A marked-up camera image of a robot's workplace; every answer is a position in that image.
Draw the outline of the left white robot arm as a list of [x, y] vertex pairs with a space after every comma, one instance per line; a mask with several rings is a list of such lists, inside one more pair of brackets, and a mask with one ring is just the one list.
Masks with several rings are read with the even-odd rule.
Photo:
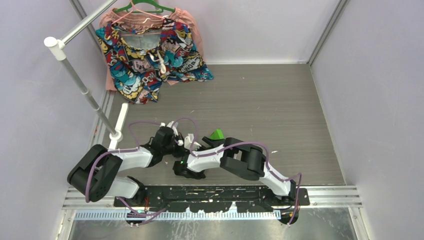
[[135, 168], [151, 168], [164, 156], [180, 157], [184, 139], [176, 128], [161, 126], [149, 142], [136, 148], [107, 149], [92, 146], [67, 176], [67, 182], [85, 196], [88, 202], [116, 197], [135, 207], [145, 203], [146, 187], [135, 177], [119, 177], [119, 172]]

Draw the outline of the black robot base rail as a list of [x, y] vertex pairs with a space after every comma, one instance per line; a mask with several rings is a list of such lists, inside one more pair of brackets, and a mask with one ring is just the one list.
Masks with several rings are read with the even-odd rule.
[[232, 205], [238, 213], [268, 213], [295, 205], [308, 206], [306, 188], [295, 188], [288, 196], [276, 195], [265, 185], [144, 185], [132, 198], [122, 203], [115, 198], [115, 207], [162, 209], [172, 213], [228, 212]]

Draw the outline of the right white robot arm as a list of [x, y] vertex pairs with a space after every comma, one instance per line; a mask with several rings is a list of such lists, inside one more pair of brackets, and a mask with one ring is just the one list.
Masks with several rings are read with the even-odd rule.
[[181, 160], [173, 164], [175, 175], [187, 179], [204, 179], [205, 170], [221, 168], [247, 180], [259, 181], [277, 196], [283, 205], [291, 205], [298, 196], [296, 182], [278, 172], [269, 162], [269, 152], [257, 142], [245, 142], [228, 137], [212, 139], [203, 137], [206, 145], [194, 143], [186, 146]]

